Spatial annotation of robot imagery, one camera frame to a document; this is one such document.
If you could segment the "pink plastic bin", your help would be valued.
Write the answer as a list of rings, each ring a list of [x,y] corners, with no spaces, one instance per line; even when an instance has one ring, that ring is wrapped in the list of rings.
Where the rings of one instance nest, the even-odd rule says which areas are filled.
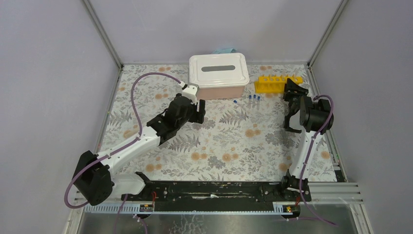
[[[245,86],[200,88],[196,96],[198,99],[204,100],[239,98],[244,92],[244,89]]]

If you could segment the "light blue cloth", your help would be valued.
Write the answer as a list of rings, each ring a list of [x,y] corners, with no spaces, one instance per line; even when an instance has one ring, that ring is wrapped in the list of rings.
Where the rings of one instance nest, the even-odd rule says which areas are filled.
[[[237,53],[237,49],[235,48],[225,48],[225,49],[218,49],[212,52],[212,54],[231,54]]]

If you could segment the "yellow test tube rack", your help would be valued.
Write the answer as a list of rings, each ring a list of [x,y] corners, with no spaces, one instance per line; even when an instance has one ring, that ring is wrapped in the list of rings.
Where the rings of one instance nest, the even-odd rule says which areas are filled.
[[[260,76],[254,82],[255,92],[258,94],[280,94],[284,92],[284,86],[288,80],[292,80],[295,84],[302,84],[303,78],[292,76]]]

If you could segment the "white plastic bin lid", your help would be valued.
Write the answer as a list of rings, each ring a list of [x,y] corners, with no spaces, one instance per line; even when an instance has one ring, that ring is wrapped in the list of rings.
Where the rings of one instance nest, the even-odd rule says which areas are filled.
[[[200,88],[246,86],[249,73],[241,53],[194,55],[189,59],[189,81]]]

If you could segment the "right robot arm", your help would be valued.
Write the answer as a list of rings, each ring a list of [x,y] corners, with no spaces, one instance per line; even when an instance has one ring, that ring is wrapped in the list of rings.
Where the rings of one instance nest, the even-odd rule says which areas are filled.
[[[279,193],[287,201],[308,190],[309,167],[322,136],[334,122],[334,102],[329,95],[314,98],[308,89],[300,87],[291,78],[284,85],[283,100],[288,102],[288,112],[283,127],[287,132],[300,135],[293,163],[282,177]]]

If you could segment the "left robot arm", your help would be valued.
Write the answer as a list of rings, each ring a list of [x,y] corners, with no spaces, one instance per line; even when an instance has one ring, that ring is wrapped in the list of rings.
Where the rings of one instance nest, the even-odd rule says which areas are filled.
[[[188,122],[202,124],[206,102],[201,99],[193,104],[191,99],[177,94],[169,107],[150,120],[141,133],[125,140],[112,149],[97,154],[84,152],[77,163],[70,186],[75,186],[92,206],[105,201],[113,192],[133,194],[146,200],[151,194],[150,185],[138,175],[116,179],[114,174],[135,157],[155,149],[175,137]]]

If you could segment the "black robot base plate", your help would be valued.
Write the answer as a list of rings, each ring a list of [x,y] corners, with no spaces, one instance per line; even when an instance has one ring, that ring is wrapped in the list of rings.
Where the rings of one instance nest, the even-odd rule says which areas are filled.
[[[275,202],[312,200],[309,187],[228,181],[146,181],[140,193],[122,197],[148,202],[156,212],[270,212]]]

